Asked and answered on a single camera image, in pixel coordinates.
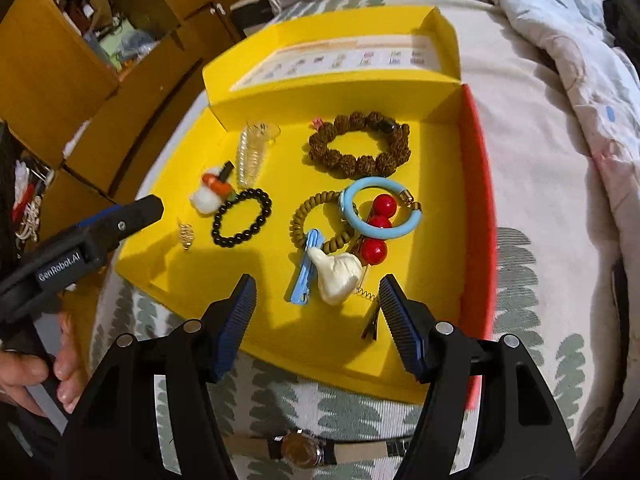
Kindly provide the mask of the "person's left hand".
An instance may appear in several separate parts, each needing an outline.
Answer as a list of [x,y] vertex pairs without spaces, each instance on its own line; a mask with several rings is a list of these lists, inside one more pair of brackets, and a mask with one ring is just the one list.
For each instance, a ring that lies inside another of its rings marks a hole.
[[50,370],[53,370],[60,381],[56,396],[68,414],[72,414],[76,408],[88,380],[70,312],[61,311],[58,314],[58,324],[61,330],[61,349],[52,368],[38,356],[1,351],[1,389],[16,404],[39,416],[44,413],[27,388],[42,384],[49,377]]

